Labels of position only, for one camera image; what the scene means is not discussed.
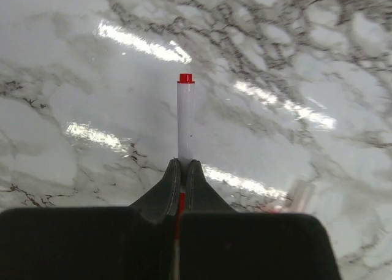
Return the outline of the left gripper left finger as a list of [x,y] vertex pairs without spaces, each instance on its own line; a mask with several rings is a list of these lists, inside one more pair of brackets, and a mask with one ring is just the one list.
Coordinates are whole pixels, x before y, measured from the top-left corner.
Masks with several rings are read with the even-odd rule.
[[169,279],[181,167],[129,206],[1,213],[2,279]]

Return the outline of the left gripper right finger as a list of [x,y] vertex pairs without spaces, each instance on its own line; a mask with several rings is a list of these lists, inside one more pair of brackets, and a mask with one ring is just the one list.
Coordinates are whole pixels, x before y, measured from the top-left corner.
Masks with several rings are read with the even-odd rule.
[[180,217],[180,279],[340,279],[321,222],[301,213],[235,211],[193,160]]

